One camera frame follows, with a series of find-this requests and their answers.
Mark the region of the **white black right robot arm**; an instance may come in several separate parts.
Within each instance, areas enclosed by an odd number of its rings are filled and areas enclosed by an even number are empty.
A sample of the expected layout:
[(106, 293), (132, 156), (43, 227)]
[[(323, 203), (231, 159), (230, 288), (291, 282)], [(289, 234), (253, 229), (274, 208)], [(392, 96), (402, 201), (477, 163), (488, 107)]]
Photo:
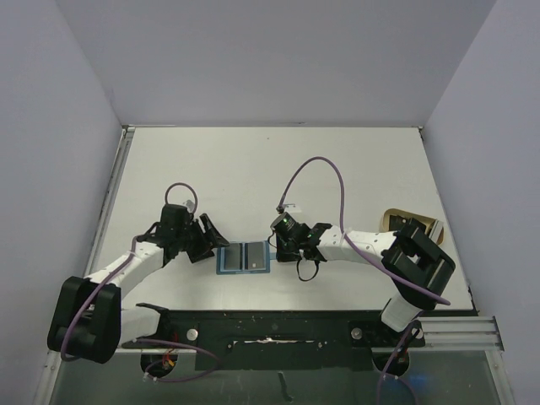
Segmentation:
[(406, 327), (438, 304), (453, 275), (455, 262), (411, 219), (401, 229), (388, 232), (345, 231), (336, 225), (317, 223), (312, 228), (287, 213), (270, 225), (280, 245), (300, 258), (321, 262), (367, 263), (391, 278), (397, 288), (375, 324), (378, 339), (396, 344)]

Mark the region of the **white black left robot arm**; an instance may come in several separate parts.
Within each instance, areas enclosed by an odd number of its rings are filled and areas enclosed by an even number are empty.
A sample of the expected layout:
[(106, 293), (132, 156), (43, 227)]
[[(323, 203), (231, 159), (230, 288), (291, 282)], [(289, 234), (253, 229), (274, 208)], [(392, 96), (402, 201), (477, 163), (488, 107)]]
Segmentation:
[(47, 347), (64, 361), (104, 364), (124, 343), (145, 339), (165, 345), (175, 336), (169, 310), (148, 303), (125, 307), (123, 299), (179, 254), (197, 263), (229, 244), (205, 213), (195, 216), (185, 206), (165, 204), (159, 221), (135, 235), (126, 253), (86, 278), (72, 276), (62, 284)]

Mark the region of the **beige oval card tray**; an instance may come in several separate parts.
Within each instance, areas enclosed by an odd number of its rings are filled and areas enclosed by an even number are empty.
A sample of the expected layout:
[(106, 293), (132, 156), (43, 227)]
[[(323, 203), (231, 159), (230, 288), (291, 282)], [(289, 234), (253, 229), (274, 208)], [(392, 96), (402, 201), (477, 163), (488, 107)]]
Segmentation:
[[(381, 218), (380, 221), (380, 231), (382, 232), (388, 232), (388, 231), (395, 231), (400, 230), (405, 224), (408, 224), (409, 222), (412, 222), (413, 224), (416, 224), (419, 228), (421, 228), (424, 233), (428, 236), (430, 226), (435, 221), (435, 218), (423, 216), (421, 214), (417, 213), (411, 213), (408, 211), (404, 211), (398, 208), (389, 208), (387, 209)], [(443, 237), (440, 238), (440, 246), (445, 238), (445, 226), (444, 226), (444, 234)]]

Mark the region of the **stack of credit cards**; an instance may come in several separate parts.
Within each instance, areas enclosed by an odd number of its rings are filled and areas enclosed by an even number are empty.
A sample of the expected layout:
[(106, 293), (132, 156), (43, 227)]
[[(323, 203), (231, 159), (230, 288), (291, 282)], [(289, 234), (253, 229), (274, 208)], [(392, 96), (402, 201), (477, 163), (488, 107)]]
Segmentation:
[(440, 244), (440, 238), (444, 234), (444, 225), (441, 221), (436, 219), (430, 226), (428, 237), (437, 245)]

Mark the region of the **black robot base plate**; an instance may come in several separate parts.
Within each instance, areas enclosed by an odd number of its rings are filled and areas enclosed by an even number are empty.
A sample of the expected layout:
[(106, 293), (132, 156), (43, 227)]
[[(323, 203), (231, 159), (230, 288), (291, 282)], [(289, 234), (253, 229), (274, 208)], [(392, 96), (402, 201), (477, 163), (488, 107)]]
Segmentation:
[(416, 321), (408, 337), (385, 326), (374, 312), (231, 312), (175, 311), (161, 331), (124, 348), (140, 348), (142, 364), (154, 361), (153, 349), (170, 341), (181, 353), (195, 354), (195, 369), (208, 370), (372, 370), (379, 355), (387, 357), (404, 341), (399, 359), (408, 362), (408, 349), (425, 345)]

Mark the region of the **aluminium left side rail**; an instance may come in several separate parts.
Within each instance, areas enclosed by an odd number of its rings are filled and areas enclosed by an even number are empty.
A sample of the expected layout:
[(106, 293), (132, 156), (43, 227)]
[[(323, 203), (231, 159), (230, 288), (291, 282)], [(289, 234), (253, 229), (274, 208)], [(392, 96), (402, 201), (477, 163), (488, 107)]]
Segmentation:
[(112, 166), (111, 175), (105, 191), (104, 201), (100, 209), (100, 216), (97, 224), (96, 231), (94, 233), (94, 239), (92, 241), (89, 259), (84, 269), (83, 277), (89, 276), (97, 266), (97, 262), (100, 257), (100, 251), (102, 248), (105, 233), (110, 221), (112, 209), (116, 200), (116, 194), (122, 180), (122, 174), (127, 162), (127, 157), (132, 145), (136, 127), (135, 126), (123, 126), (121, 130), (121, 138), (116, 151), (114, 164)]

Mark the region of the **aluminium rail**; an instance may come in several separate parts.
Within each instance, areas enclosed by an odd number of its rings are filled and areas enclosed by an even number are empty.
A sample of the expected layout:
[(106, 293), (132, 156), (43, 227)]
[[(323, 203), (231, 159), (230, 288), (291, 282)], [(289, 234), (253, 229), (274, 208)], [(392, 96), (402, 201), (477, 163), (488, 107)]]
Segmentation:
[(97, 224), (96, 231), (94, 233), (94, 239), (92, 241), (89, 259), (84, 269), (83, 277), (89, 276), (97, 266), (97, 262), (100, 257), (100, 251), (102, 248), (105, 233), (110, 221), (112, 209), (116, 200), (116, 194), (122, 180), (122, 174), (127, 162), (127, 157), (132, 145), (136, 127), (135, 126), (123, 126), (121, 130), (121, 138), (116, 151), (114, 164), (112, 166), (111, 175), (105, 191), (104, 201), (100, 209), (100, 216)]
[(106, 364), (51, 358), (39, 404), (508, 404), (500, 377), (503, 343), (492, 317), (445, 311), (417, 320), (425, 345), (393, 349), (372, 370), (195, 369), (179, 349), (121, 347)]

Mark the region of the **aluminium front rail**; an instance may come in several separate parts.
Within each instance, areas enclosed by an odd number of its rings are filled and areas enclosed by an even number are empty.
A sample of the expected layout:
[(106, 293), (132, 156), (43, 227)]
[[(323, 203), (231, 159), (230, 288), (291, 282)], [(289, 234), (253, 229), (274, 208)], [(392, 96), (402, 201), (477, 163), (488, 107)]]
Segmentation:
[(500, 377), (503, 343), (492, 317), (445, 311), (417, 320), (425, 345), (393, 349), (372, 370), (195, 369), (179, 349), (121, 347), (106, 364), (51, 358), (39, 404), (508, 404)]

